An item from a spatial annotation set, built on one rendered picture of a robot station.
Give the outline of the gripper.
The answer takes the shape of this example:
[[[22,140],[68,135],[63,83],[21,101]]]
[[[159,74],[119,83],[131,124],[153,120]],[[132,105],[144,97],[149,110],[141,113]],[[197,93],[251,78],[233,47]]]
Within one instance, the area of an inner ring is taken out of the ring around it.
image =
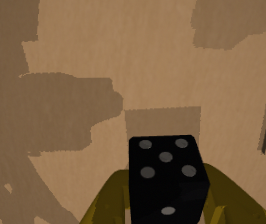
[[[205,224],[266,224],[266,210],[228,176],[203,163],[210,187],[203,207]],[[115,171],[79,224],[125,224],[130,209],[129,170]]]

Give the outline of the black die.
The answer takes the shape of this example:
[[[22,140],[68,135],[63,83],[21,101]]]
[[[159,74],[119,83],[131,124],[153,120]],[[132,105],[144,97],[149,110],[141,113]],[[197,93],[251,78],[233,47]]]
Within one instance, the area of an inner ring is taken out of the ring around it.
[[[192,135],[129,139],[131,224],[197,224],[210,182]]]

